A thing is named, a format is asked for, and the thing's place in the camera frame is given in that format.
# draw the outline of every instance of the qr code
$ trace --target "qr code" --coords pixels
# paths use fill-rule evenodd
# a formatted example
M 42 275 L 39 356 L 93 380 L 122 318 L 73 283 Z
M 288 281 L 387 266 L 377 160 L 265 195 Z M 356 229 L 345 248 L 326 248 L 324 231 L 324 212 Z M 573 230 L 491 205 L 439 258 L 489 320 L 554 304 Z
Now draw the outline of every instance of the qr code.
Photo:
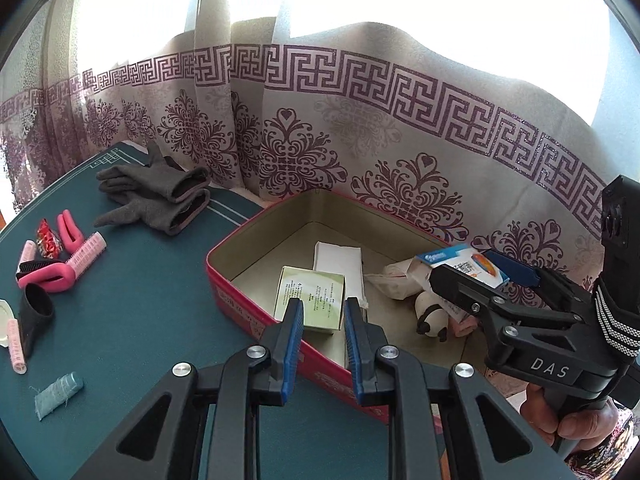
M 459 270 L 460 272 L 464 272 L 465 274 L 471 274 L 475 271 L 474 266 L 470 262 L 462 262 L 455 266 L 454 269 Z

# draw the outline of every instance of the floral sleeve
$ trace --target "floral sleeve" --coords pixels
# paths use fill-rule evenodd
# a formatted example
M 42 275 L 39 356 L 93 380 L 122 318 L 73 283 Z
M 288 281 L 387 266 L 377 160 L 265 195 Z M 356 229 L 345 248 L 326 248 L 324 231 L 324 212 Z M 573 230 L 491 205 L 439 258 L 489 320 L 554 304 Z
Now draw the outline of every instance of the floral sleeve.
M 616 403 L 620 416 L 613 433 L 590 451 L 581 451 L 567 459 L 578 480 L 612 480 L 638 443 L 634 436 L 631 410 Z

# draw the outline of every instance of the green tabletop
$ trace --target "green tabletop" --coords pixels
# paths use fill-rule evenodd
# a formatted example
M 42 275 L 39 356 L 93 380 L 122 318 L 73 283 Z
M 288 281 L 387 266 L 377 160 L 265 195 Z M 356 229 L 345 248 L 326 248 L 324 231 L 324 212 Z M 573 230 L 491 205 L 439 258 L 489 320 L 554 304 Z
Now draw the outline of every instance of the green tabletop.
M 95 173 L 145 160 L 117 144 L 49 187 L 0 232 L 0 298 L 16 316 L 15 267 L 40 219 L 54 226 L 68 208 L 90 235 L 93 220 L 115 206 L 98 192 Z M 174 238 L 142 224 L 100 228 L 106 251 L 70 291 L 52 295 L 56 319 L 26 375 L 15 374 L 0 349 L 0 418 L 40 480 L 69 479 L 173 364 L 224 362 L 251 342 L 214 304 L 204 260 L 260 207 L 228 190 L 212 189 L 211 197 Z M 84 390 L 39 422 L 34 395 L 72 371 Z M 302 378 L 287 406 L 264 408 L 260 423 L 264 480 L 386 478 L 386 427 Z

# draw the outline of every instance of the green and white box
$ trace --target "green and white box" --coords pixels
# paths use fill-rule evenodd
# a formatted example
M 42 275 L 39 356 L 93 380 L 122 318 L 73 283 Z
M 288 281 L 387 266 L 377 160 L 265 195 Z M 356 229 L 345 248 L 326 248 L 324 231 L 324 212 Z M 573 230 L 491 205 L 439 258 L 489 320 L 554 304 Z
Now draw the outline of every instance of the green and white box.
M 318 270 L 282 267 L 274 318 L 282 321 L 290 298 L 305 307 L 305 328 L 322 332 L 340 330 L 344 276 Z

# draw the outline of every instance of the purple geometric border pattern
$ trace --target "purple geometric border pattern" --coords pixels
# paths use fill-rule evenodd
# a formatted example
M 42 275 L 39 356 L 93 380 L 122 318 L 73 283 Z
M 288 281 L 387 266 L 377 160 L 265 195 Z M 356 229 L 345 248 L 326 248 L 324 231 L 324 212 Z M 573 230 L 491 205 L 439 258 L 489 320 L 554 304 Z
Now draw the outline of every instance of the purple geometric border pattern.
M 93 75 L 91 70 L 0 105 L 0 123 L 21 110 L 114 86 L 175 79 L 220 86 L 232 78 L 265 88 L 344 96 L 396 120 L 487 156 L 546 189 L 600 237 L 604 182 L 571 151 L 533 124 L 447 82 L 347 50 L 292 44 L 224 44 L 165 54 Z

